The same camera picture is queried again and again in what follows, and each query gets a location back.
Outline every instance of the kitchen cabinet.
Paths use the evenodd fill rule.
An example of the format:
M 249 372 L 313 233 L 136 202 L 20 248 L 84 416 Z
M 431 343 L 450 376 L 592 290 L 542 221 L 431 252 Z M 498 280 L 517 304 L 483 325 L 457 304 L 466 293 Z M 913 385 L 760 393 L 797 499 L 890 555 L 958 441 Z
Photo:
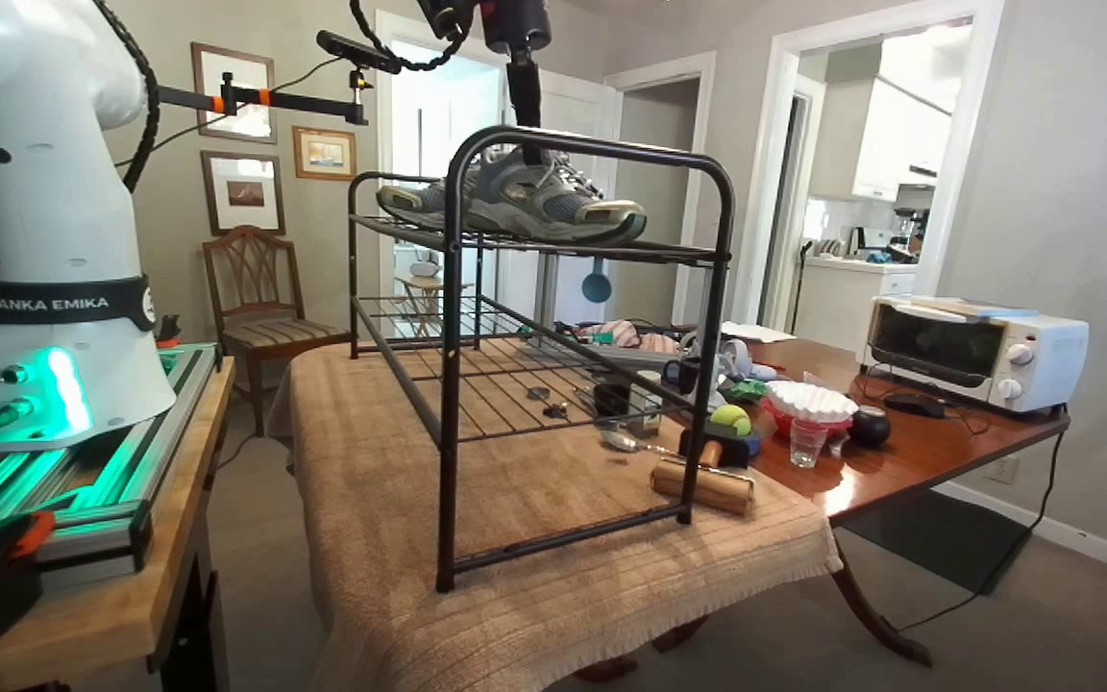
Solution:
M 913 297 L 914 267 L 877 267 L 858 259 L 808 259 L 797 336 L 863 354 L 877 297 Z
M 879 76 L 879 52 L 847 52 L 826 66 L 826 104 L 811 175 L 811 195 L 897 202 L 901 185 L 922 185 L 919 168 L 943 168 L 949 117 Z

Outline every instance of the door frame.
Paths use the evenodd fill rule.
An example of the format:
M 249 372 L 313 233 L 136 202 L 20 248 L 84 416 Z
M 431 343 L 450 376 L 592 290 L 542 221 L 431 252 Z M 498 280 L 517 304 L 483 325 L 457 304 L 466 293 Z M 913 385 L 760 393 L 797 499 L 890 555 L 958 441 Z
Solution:
M 756 119 L 756 152 L 754 152 L 754 168 L 749 168 L 749 203 L 747 203 L 747 222 L 744 222 L 754 236 L 744 236 L 744 248 L 738 248 L 738 275 L 733 275 L 733 293 L 729 293 L 733 318 L 749 325 L 756 317 L 756 293 L 747 293 L 747 286 L 767 286 L 767 253 L 769 253 L 769 236 L 772 236 L 782 158 L 790 144 L 790 110 L 797 93 L 799 54 L 850 45 L 850 42 L 874 42 L 886 34 L 922 33 L 934 25 L 973 20 L 960 102 L 949 124 L 947 161 L 937 168 L 934 211 L 931 211 L 925 248 L 922 248 L 919 279 L 914 279 L 914 293 L 937 293 L 1005 10 L 1006 0 L 919 0 L 919 4 L 897 4 L 886 11 L 818 25 L 818 29 L 772 40 L 760 119 Z
M 760 286 L 760 299 L 756 299 L 760 311 L 754 311 L 767 326 L 777 326 L 777 331 L 797 326 L 797 297 L 799 297 L 797 290 L 799 290 L 799 270 L 802 270 L 799 248 L 808 242 L 808 236 L 802 236 L 802 211 L 808 209 L 799 202 L 808 202 L 808 189 L 811 189 L 826 84 L 797 76 L 794 102 L 802 104 L 802 124 L 797 130 L 799 147 L 794 152 L 797 168 L 794 168 L 794 183 L 783 183 L 790 168 L 782 175 L 777 209 L 783 209 L 783 211 L 777 221 L 777 209 L 772 209 L 769 253 L 767 253 L 767 270 L 760 270 L 767 286 Z
M 710 124 L 710 98 L 715 98 L 715 54 L 687 54 L 674 63 L 654 63 L 641 71 L 612 75 L 605 84 L 621 89 L 624 102 L 641 89 L 682 84 L 696 81 L 696 127 L 694 127 L 694 152 L 708 152 L 708 124 Z M 682 248 L 696 248 L 696 221 L 699 221 L 704 183 L 687 176 L 683 209 L 682 209 Z M 694 307 L 694 270 L 678 267 L 674 275 L 674 325 L 687 325 L 696 317 Z
M 375 17 L 375 29 L 377 34 L 390 34 L 390 42 L 414 42 L 414 45 L 431 45 L 431 52 L 442 52 L 437 40 L 431 34 L 431 25 L 421 25 L 421 20 L 409 20 L 409 17 L 396 17 L 396 11 L 377 11 Z M 481 40 L 466 40 L 466 45 L 457 52 L 463 60 L 472 60 L 472 63 L 483 63 L 483 66 L 498 66 L 498 71 L 509 71 L 509 63 L 500 54 L 492 54 Z M 396 168 L 392 166 L 392 81 L 403 81 L 403 75 L 390 76 L 380 75 L 377 76 L 377 124 L 375 124 L 375 158 L 377 158 L 377 168 Z M 377 236 L 377 286 L 380 286 L 380 297 L 390 297 L 390 290 L 396 286 L 396 275 L 392 275 L 392 240 L 390 236 Z

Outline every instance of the oven window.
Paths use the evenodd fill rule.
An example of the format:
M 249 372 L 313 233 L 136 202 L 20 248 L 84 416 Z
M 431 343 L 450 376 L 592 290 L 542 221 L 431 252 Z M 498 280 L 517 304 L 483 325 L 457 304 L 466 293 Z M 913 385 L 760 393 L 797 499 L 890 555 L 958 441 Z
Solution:
M 1000 325 L 937 325 L 879 304 L 874 359 L 966 389 L 984 385 L 1005 348 Z

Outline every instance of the black metal shoe rack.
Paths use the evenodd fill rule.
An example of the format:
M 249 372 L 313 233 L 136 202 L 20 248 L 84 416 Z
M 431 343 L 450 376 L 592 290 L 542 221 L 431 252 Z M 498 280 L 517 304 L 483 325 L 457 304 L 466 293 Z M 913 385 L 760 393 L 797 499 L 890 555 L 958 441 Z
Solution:
M 560 242 L 517 242 L 517 240 L 500 240 L 500 236 L 476 236 L 466 233 L 466 176 L 469 176 L 469 161 L 476 153 L 483 153 L 490 147 L 542 147 L 542 152 L 560 152 L 560 153 L 592 153 L 592 158 L 621 158 L 621 161 L 641 161 L 641 166 L 674 166 L 674 168 L 696 168 L 708 175 L 708 183 L 718 194 L 718 233 L 715 233 L 715 248 L 656 248 L 656 242 L 624 242 L 624 248 L 560 248 Z M 582 139 L 582 135 L 560 135 L 560 130 L 540 130 L 540 127 L 483 127 L 476 135 L 469 135 L 457 153 L 450 158 L 446 168 L 446 229 L 442 233 L 427 233 L 427 229 L 410 229 L 410 222 L 396 222 L 390 217 L 362 217 L 362 194 L 375 185 L 422 185 L 431 176 L 399 176 L 399 175 L 362 175 L 349 185 L 349 349 L 355 359 L 362 354 L 362 339 L 368 336 L 375 349 L 390 363 L 390 371 L 396 372 L 399 389 L 409 393 L 414 416 L 422 420 L 422 429 L 431 432 L 435 447 L 437 447 L 437 577 L 435 588 L 450 593 L 457 575 L 469 571 L 483 571 L 498 563 L 512 563 L 512 559 L 527 559 L 540 550 L 553 550 L 553 545 L 569 545 L 569 541 L 586 541 L 597 534 L 612 534 L 612 530 L 628 530 L 628 529 L 641 529 L 641 523 L 656 523 L 656 518 L 678 518 L 678 523 L 694 523 L 694 497 L 696 497 L 696 466 L 687 466 L 683 472 L 683 488 L 678 499 L 671 499 L 667 509 L 649 509 L 649 511 L 633 511 L 612 523 L 592 523 L 592 529 L 577 529 L 577 530 L 560 530 L 560 534 L 542 534 L 542 538 L 527 538 L 521 545 L 500 545 L 490 555 L 469 555 L 457 559 L 457 447 L 466 438 L 481 438 L 483 432 L 476 432 L 472 425 L 463 429 L 463 389 L 466 389 L 466 371 L 463 359 L 469 349 L 472 371 L 469 371 L 469 389 L 481 389 L 490 382 L 531 382 L 531 376 L 553 376 L 548 385 L 556 385 L 560 371 L 592 371 L 605 376 L 628 376 L 633 389 L 647 389 L 649 397 L 660 397 L 667 413 L 678 416 L 687 429 L 687 458 L 699 458 L 704 447 L 704 425 L 708 425 L 708 397 L 710 389 L 696 389 L 696 397 L 682 397 L 667 385 L 641 382 L 633 371 L 624 371 L 617 363 L 605 363 L 597 349 L 586 349 L 569 339 L 560 339 L 551 325 L 540 325 L 531 317 L 521 317 L 490 297 L 463 297 L 463 252 L 476 252 L 476 286 L 481 286 L 481 259 L 483 252 L 540 252 L 542 259 L 551 253 L 574 253 L 574 259 L 608 259 L 608 262 L 660 262 L 660 267 L 694 267 L 694 270 L 708 270 L 708 299 L 704 299 L 704 325 L 699 325 L 699 372 L 715 372 L 715 343 L 718 343 L 718 317 L 723 317 L 723 290 L 726 290 L 726 267 L 729 267 L 729 229 L 733 229 L 733 194 L 729 194 L 729 176 L 723 175 L 723 166 L 715 158 L 704 153 L 683 153 L 683 152 L 667 152 L 667 147 L 638 147 L 638 144 L 608 144 L 608 139 Z M 358 236 L 362 233 L 377 233 L 377 236 L 392 236 L 399 242 L 414 242 L 427 252 L 442 253 L 442 336 L 437 339 L 396 339 L 390 336 L 380 325 L 403 317 L 403 297 L 362 297 L 362 259 L 358 259 Z M 517 371 L 512 363 L 490 371 L 490 359 L 481 359 L 481 343 L 483 339 L 540 339 L 542 354 L 551 354 L 553 363 L 560 363 L 560 371 L 551 363 L 540 363 L 535 371 Z M 574 413 L 553 429 L 592 429 L 592 413 Z M 490 434 L 542 434 L 551 432 L 548 420 L 535 425 L 512 425 L 509 432 L 490 432 Z

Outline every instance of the cable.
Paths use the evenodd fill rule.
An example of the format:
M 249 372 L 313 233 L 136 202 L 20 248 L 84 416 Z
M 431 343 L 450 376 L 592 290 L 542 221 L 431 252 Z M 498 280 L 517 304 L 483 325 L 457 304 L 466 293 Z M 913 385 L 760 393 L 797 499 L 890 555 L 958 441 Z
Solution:
M 227 470 L 232 463 L 237 463 L 249 441 L 255 441 L 255 434 L 246 432 L 246 438 L 237 438 L 237 447 L 232 453 L 217 458 L 217 470 Z
M 403 54 L 390 52 L 390 45 L 375 34 L 375 29 L 368 29 L 368 20 L 367 20 L 367 11 L 362 11 L 362 0 L 349 0 L 349 11 L 355 11 L 355 20 L 358 20 L 362 34 L 375 42 L 375 52 L 380 52 L 385 60 L 392 60 L 392 63 L 399 63 L 403 71 L 414 71 L 414 75 L 431 75 L 431 71 L 446 66 L 446 63 L 466 45 L 466 40 L 469 40 L 469 33 L 466 33 L 466 34 L 455 34 L 450 45 L 446 45 L 437 60 L 431 60 L 431 63 L 409 63 Z
M 328 66 L 334 66 L 334 63 L 344 63 L 344 60 L 328 60 L 328 63 L 313 66 L 307 75 L 300 75 L 300 76 L 291 76 L 291 81 L 282 81 L 272 93 L 291 89 L 291 84 L 305 84 L 307 76 L 316 76 L 321 71 L 328 71 Z
M 949 616 L 949 611 L 968 609 L 968 604 L 981 602 L 984 593 L 991 593 L 997 577 L 1020 559 L 1020 550 L 1029 541 L 1029 534 L 1043 529 L 1043 518 L 1046 518 L 1046 511 L 1050 511 L 1050 497 L 1055 497 L 1055 484 L 1056 484 L 1056 453 L 1063 453 L 1063 441 L 1066 441 L 1066 432 L 1068 432 L 1068 409 L 1063 409 L 1063 416 L 1066 416 L 1066 429 L 1063 429 L 1063 434 L 1055 438 L 1050 476 L 1046 476 L 1046 491 L 1043 491 L 1040 517 L 1024 529 L 1020 541 L 1010 541 L 1010 550 L 987 571 L 984 588 L 981 588 L 981 593 L 968 593 L 966 602 L 947 604 L 947 609 L 937 609 L 937 611 L 931 611 L 931 616 L 922 616 L 922 618 L 913 618 L 913 622 L 902 622 L 902 629 L 897 629 L 897 631 L 914 631 L 914 629 L 925 629 L 925 622 L 934 622 L 934 618 L 943 618 L 943 616 Z
M 136 34 L 127 33 L 127 25 L 104 4 L 97 0 L 104 25 L 121 34 L 121 42 L 127 45 L 127 54 L 136 60 L 136 71 L 143 76 L 143 89 L 145 89 L 145 119 L 143 119 L 143 135 L 136 144 L 136 158 L 122 175 L 122 185 L 136 194 L 143 168 L 145 168 L 145 158 L 155 153 L 155 144 L 158 144 L 158 127 L 161 127 L 161 98 L 158 98 L 158 75 L 155 66 L 145 63 L 143 45 L 136 42 Z

